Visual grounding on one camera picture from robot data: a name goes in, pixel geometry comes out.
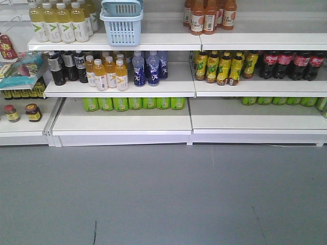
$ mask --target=gray floor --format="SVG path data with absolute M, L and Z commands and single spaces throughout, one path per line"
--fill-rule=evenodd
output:
M 0 244 L 326 245 L 326 148 L 0 148 Z

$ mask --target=jar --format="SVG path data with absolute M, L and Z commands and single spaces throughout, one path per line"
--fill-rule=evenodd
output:
M 18 115 L 15 107 L 13 105 L 5 106 L 5 114 L 10 122 L 15 123 L 20 120 L 20 116 Z
M 41 120 L 42 114 L 40 108 L 38 108 L 36 104 L 28 104 L 25 106 L 25 110 L 29 121 L 37 122 Z

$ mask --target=white shelf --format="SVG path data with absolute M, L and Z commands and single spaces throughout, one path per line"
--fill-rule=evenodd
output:
M 52 134 L 62 146 L 189 143 L 189 108 L 85 112 L 80 98 L 67 98 Z
M 168 79 L 161 80 L 156 87 L 151 87 L 148 83 L 136 87 L 130 73 L 129 88 L 126 91 L 118 91 L 116 88 L 98 91 L 87 83 L 67 81 L 62 86 L 50 82 L 44 94 L 47 97 L 195 97 L 190 65 L 187 62 L 169 62 L 168 74 Z
M 206 81 L 194 80 L 197 97 L 219 96 L 280 96 L 280 97 L 327 97 L 327 72 L 319 70 L 314 81 L 293 81 L 288 77 L 284 79 L 260 78 L 259 70 L 255 70 L 252 79 L 241 80 L 237 86 L 219 86 L 217 83 L 209 84 Z
M 193 142 L 325 143 L 327 120 L 316 108 L 243 106 L 240 100 L 190 100 Z

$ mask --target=red package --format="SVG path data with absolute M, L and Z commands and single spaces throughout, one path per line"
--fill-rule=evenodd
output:
M 12 42 L 7 35 L 0 36 L 0 52 L 2 57 L 6 60 L 13 60 L 18 57 L 17 53 L 14 50 Z

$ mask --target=bottle label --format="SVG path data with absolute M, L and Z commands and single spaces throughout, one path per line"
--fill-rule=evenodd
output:
M 60 30 L 58 22 L 44 23 L 50 42 L 61 42 Z
M 43 22 L 32 22 L 32 26 L 34 27 L 35 38 L 38 42 L 46 42 L 49 40 Z
M 63 42 L 74 42 L 75 35 L 72 22 L 59 23 L 61 38 Z
M 204 24 L 204 15 L 197 16 L 193 15 L 192 17 L 192 31 L 193 32 L 202 32 Z
M 88 31 L 86 22 L 73 22 L 74 34 L 78 42 L 86 42 L 88 40 Z
M 235 16 L 236 16 L 236 11 L 224 10 L 223 26 L 233 27 Z
M 312 56 L 310 58 L 309 63 L 313 67 L 321 67 L 323 64 L 323 60 L 324 60 L 324 58 L 318 58 L 318 57 Z
M 213 31 L 215 27 L 215 15 L 205 15 L 204 16 L 204 26 L 203 29 L 205 31 Z

